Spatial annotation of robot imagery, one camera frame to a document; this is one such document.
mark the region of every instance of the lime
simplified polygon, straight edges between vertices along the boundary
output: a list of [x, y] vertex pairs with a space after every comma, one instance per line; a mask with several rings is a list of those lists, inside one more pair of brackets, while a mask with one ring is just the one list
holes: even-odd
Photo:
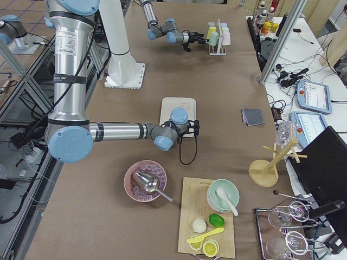
[[216, 213], [210, 214], [208, 216], [208, 220], [210, 221], [211, 225], [215, 226], [216, 228], [220, 228], [225, 224], [224, 219]]

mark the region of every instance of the table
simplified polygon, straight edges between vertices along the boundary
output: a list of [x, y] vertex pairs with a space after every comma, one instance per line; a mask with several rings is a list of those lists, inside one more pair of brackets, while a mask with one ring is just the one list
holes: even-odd
[[[281, 18], [276, 18], [275, 22], [280, 22]], [[295, 28], [300, 28], [302, 30], [301, 37], [296, 33], [292, 32], [286, 42], [284, 49], [281, 52], [280, 58], [278, 59], [279, 64], [284, 64], [283, 70], [287, 72], [298, 72], [304, 68], [309, 68], [307, 74], [310, 76], [310, 80], [313, 82], [324, 83], [329, 86], [331, 100], [338, 101], [347, 101], [347, 90], [345, 85], [343, 85], [341, 79], [334, 73], [332, 70], [327, 67], [324, 68], [320, 65], [319, 58], [320, 56], [316, 56], [314, 59], [308, 59], [307, 61], [301, 62], [305, 60], [307, 57], [314, 56], [315, 54], [322, 54], [323, 51], [320, 48], [319, 43], [314, 37], [311, 29], [307, 25], [306, 21], [303, 18], [299, 18]], [[293, 94], [296, 91], [295, 88], [285, 89], [281, 88], [280, 85], [276, 82], [276, 75], [272, 73], [265, 84], [266, 91], [269, 95], [268, 100], [272, 102], [274, 100], [285, 100], [287, 104], [290, 104], [292, 98], [286, 95], [284, 92], [288, 92], [289, 94]], [[289, 113], [292, 111], [307, 111], [305, 109], [301, 109], [298, 105], [297, 98], [295, 97], [293, 100], [292, 106], [287, 106], [284, 109], [284, 113], [282, 114], [282, 118], [284, 120], [289, 120]], [[324, 118], [328, 125], [331, 125], [337, 132], [347, 131], [347, 106], [346, 104], [338, 104], [332, 103], [332, 113], [329, 115], [324, 115]], [[341, 134], [341, 138], [347, 142], [347, 134]], [[298, 190], [298, 181], [294, 169], [287, 162], [287, 170], [291, 178], [292, 188], [295, 194], [300, 194]], [[324, 241], [328, 238], [329, 235], [324, 235], [319, 237], [319, 241]], [[318, 250], [320, 256], [326, 250]], [[344, 249], [338, 255], [327, 256], [325, 259], [331, 260], [339, 260], [347, 258], [347, 249]]]
[[[126, 27], [133, 57], [146, 63], [141, 90], [109, 89], [99, 82], [88, 105], [92, 121], [158, 123], [166, 96], [194, 98], [201, 130], [198, 155], [189, 166], [178, 161], [178, 147], [163, 152], [149, 140], [101, 142], [76, 164], [65, 164], [26, 259], [193, 259], [178, 253], [178, 228], [183, 177], [226, 178], [239, 189], [239, 216], [234, 219], [236, 259], [259, 259], [260, 249], [253, 209], [283, 201], [277, 189], [291, 193], [281, 175], [273, 188], [255, 185], [249, 164], [270, 159], [262, 148], [272, 146], [275, 127], [242, 7], [233, 5], [153, 3], [160, 22], [173, 17], [180, 30], [204, 32], [209, 21], [227, 22], [232, 45], [227, 55], [208, 55], [204, 45], [192, 52], [166, 39], [147, 39], [142, 9], [131, 3]], [[260, 108], [265, 124], [248, 127], [241, 108]], [[183, 143], [183, 159], [194, 153], [194, 140]], [[143, 204], [130, 199], [123, 188], [126, 170], [150, 159], [168, 175], [165, 191], [174, 198]]]

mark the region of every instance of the green bowl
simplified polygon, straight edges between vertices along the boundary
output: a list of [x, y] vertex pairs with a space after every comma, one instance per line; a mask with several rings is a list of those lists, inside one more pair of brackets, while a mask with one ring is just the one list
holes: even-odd
[[211, 199], [210, 199], [210, 195], [208, 194], [208, 192], [207, 192], [207, 194], [206, 194], [206, 199], [207, 199], [208, 205], [209, 205], [209, 206], [211, 207], [211, 209], [213, 209], [214, 211], [216, 211], [216, 212], [218, 212], [218, 213], [227, 213], [227, 212], [230, 211], [230, 210], [221, 210], [221, 209], [219, 209], [218, 207], [216, 207], [214, 204], [212, 204]]
[[233, 203], [233, 205], [236, 207], [240, 200], [240, 194], [237, 190], [235, 184], [233, 184], [230, 180], [225, 179], [218, 179], [215, 180], [208, 188], [208, 195], [210, 199], [210, 203], [217, 209], [220, 209], [221, 211], [230, 211], [229, 205], [222, 200], [217, 195], [217, 188], [223, 188], [226, 191], [226, 194], [228, 196], [228, 199]]

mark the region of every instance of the folded napkin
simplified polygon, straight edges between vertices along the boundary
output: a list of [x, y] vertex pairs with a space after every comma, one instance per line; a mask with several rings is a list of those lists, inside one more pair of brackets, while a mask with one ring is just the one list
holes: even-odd
[[242, 122], [248, 126], [265, 124], [262, 111], [260, 109], [243, 108]]

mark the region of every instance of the wine glass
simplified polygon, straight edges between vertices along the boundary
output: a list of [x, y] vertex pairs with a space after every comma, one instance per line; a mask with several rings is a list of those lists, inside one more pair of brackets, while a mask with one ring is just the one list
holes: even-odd
[[[276, 206], [268, 215], [268, 222], [270, 225], [280, 229], [281, 232], [282, 229], [298, 228], [296, 226], [291, 226], [293, 219], [298, 222], [309, 220], [309, 209], [304, 203], [295, 200], [292, 201], [289, 206]], [[313, 221], [313, 224], [306, 225], [305, 227], [318, 225], [315, 220], [310, 220]]]
[[309, 245], [306, 238], [296, 231], [288, 232], [285, 237], [273, 237], [266, 244], [266, 251], [277, 260], [297, 260], [292, 254], [302, 256], [308, 250]]

